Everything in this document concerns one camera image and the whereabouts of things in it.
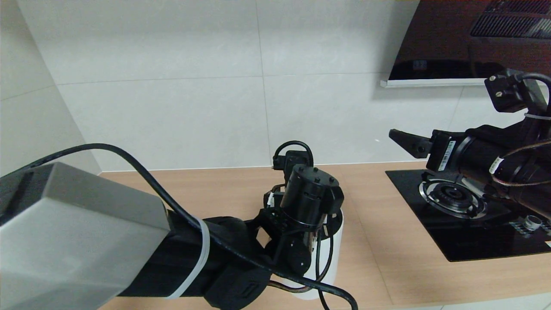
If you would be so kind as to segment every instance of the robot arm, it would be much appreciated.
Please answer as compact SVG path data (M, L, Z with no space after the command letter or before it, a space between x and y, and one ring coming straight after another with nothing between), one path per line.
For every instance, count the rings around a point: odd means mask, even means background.
M551 89L549 77L510 69L485 80L498 112L528 109L523 121L507 128L434 130L430 138L392 129L389 137L413 157L429 157L427 169L461 173L485 184L486 194L551 218L551 108L532 79Z
M203 220L218 241L210 243L204 266L179 296L241 309L263 292L272 273L342 291L301 280L324 220L332 220L327 215L338 213L344 199L338 181L313 167L304 146L306 152L276 153L274 169L284 171L285 183L265 194L256 218ZM198 262L202 232L155 195L63 163L42 165L51 159L0 179L0 309L97 309L115 296L173 294ZM279 191L283 186L285 192ZM256 240L260 228L271 238L266 248Z

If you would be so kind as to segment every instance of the wooden countertop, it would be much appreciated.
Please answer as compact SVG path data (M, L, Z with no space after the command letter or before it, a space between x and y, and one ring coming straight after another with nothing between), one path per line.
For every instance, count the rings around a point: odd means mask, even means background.
M402 199L386 170L422 169L423 162L323 165L344 191L345 225L335 285L350 292L361 309L455 304L551 291L551 253L450 263ZM206 218L257 215L262 195L281 183L270 168L165 170L152 172L191 214ZM102 177L152 193L134 172ZM328 296L331 309L349 308ZM101 308L210 309L203 298L117 297ZM268 287L247 309L321 309Z

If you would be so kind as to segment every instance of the wire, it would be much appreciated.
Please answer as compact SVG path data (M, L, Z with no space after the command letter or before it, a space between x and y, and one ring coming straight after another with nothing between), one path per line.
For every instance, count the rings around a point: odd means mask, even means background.
M519 147L517 149L514 149L514 150L506 153L503 156L498 157L496 160L501 159L501 161L502 161L503 159L505 159L505 157L513 155L517 152L524 151L526 149L535 149L535 148L546 146L546 145L551 145L551 139L541 140L538 143L534 143L534 144L531 144L531 145L526 145L526 146L523 146L523 147ZM551 180L540 181L540 182L532 182L532 183L507 182L507 181L500 180L498 177L496 177L494 175L494 173L490 173L490 175L491 175L491 179L494 182L496 182L498 184L501 184L501 185L505 185L505 186L511 186L511 187L534 186L534 185L541 185L541 184L551 183Z
M547 116L551 116L551 105L549 105L549 102L551 102L551 78L546 76L545 74L527 72L527 73L516 74L515 79L519 82L522 81L523 79L535 79L547 85L547 90L549 91L549 100L547 102L547 111L545 114Z
M279 153L280 153L284 148L286 148L286 147L288 147L288 146L291 146L291 145L299 145L299 146L301 146L301 147L304 147L304 148L306 149L306 153L308 154L308 160L310 161L310 162L309 162L309 165L310 165L311 167L314 166L314 155L312 154L312 150L310 150L310 147L309 147L306 143L304 143L304 142L302 142L302 141L298 141L298 140L287 141L287 142L283 143L282 145L280 145L280 146L277 148L277 150L275 151L275 154L274 154L273 159L276 159L276 158L278 157Z
M274 185L274 187L272 187L272 193L275 193L276 191L278 191L279 189L281 189L284 186L285 186L285 183Z
M142 164L140 164L140 162L137 159L135 159L132 155L130 155L125 150L123 150L119 147L113 146L113 145L108 145L108 144L104 144L104 143L89 143L89 144L84 144L84 145L80 145L80 146L70 147L70 148L64 149L62 151L50 154L50 155L45 156L45 157L42 157L42 158L40 158L40 159L30 163L30 164L27 164L27 165L15 170L15 171L9 173L9 174L7 174L7 175L11 175L13 173L20 172L22 170L27 170L29 168L38 167L40 165L43 165L43 164L45 164L47 162L50 162L54 159L57 159L59 157L63 157L63 156L73 154L73 153L77 153L77 152L81 152L81 151L86 151L86 150L89 150L89 149L103 149L103 150L106 150L106 151L113 152L113 153L119 155L120 157L122 157L134 169L136 169L136 171L142 176L142 178L144 178L144 180L152 187L152 189L176 213L178 213L184 220L186 220L191 227L193 227L193 228L195 228L199 231L201 230L201 226L200 226L199 222L191 214L189 214L182 206L180 206L180 204L178 204L178 202L176 200L174 200L174 198L159 184L159 182L151 175L151 173L149 171L147 171L147 169L145 167L143 167ZM315 288L317 290L322 290L324 292L328 292L330 294L339 296L339 297L345 299L350 304L350 306L352 307L352 310L358 310L358 303L356 302L354 297L349 292L347 292L347 291L345 291L341 288L338 288L338 287L335 287L335 286L332 286L332 285L328 285L328 284L325 284L325 283L321 283L321 282L316 282L314 280L311 280L311 279L308 279L308 278L305 278L305 277L296 276L296 275L293 275L293 274L288 274L286 272L276 270L276 269L272 268L270 265L267 265L266 263L264 263L262 261L258 261L255 258L251 258L248 255L238 251L236 248L233 247L233 245L229 244L223 238L218 236L215 232L211 232L210 237L221 248L229 251L230 253L234 254L235 256L241 258L242 260L244 260L244 261L246 261L246 262L248 262L248 263L250 263L250 264L252 264L252 265L254 265L258 268L264 269L264 270L269 271L269 272L271 272L271 273L273 273L277 276L289 279L293 282L297 282L297 283L300 283L302 285L310 286L310 287Z
M330 234L329 242L331 245L329 246L329 250L333 252L333 224L331 221L327 221L327 230ZM320 252L321 252L321 234L318 235L318 244L317 244L317 253L316 253L316 278L320 276ZM318 295L320 296L321 305L323 306L324 310L330 310L329 306L327 305L327 302L325 301L325 297L323 296L323 291L317 290Z
M327 272L329 271L329 267L331 266L331 261L333 260L333 234L329 230L328 230L328 233L329 233L329 256L327 257L327 263L325 264L325 267L323 268L323 272L321 273L321 275L316 276L316 282L321 282L325 278L325 276L327 275ZM318 241L316 241L316 242L317 242L317 252L319 253L321 242L318 242ZM305 292L308 292L312 289L312 287L308 287L308 286L290 287L290 286L287 286L283 283L273 281L273 280L271 280L268 283L268 286L273 286L273 287L279 288L280 290L284 290L284 291L287 291L287 292L290 292L290 293L305 293Z

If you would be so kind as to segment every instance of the white cylindrical container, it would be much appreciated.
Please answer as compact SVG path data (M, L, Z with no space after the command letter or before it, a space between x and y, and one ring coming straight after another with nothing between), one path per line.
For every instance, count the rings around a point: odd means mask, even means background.
M337 232L333 235L333 257L331 259L331 265L329 266L329 270L327 271L327 274L321 281L323 283L330 284L330 285L333 285L335 282L335 278L337 276L337 267L339 264L339 252L341 251L341 239L342 239L343 226L344 226L344 214L342 213L342 210L339 216L341 216L342 220L335 221L336 223L333 224L333 225L340 224L340 227L338 227ZM329 243L330 243L329 238L321 241L320 273L324 270L325 266L327 265L327 259L329 258L329 248L330 248ZM304 274L304 277L312 280L316 279L317 249L318 249L317 242L314 241L314 251L312 252L312 263L308 271ZM302 284L298 284L296 282L292 282L287 279L283 279L282 283L289 287L303 287ZM319 298L317 290L310 290L305 293L293 293L293 295L302 300L314 300Z

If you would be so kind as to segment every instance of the white tile wall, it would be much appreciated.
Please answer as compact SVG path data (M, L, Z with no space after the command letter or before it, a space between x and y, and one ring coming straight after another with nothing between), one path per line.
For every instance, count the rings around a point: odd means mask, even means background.
M291 139L316 163L409 161L389 129L519 119L494 112L483 87L377 86L419 1L19 2L85 139L150 169L269 165Z
M551 303L551 293L501 300L452 304L442 310L544 310Z
M264 74L389 71L417 4L258 1Z
M15 0L1 2L0 175L84 138L57 90ZM91 152L61 158L100 173Z
M17 2L2 0L2 99L53 85Z
M262 75L253 0L20 5L57 84Z
M88 142L122 147L148 169L270 165L261 77L60 85ZM94 153L103 171L129 170Z
M55 86L2 100L0 124L0 175L84 143ZM94 174L100 173L91 152L79 152L60 160Z
M266 77L270 149L306 141L316 163L407 161L392 128L430 136L447 128L461 88L386 89L379 74Z

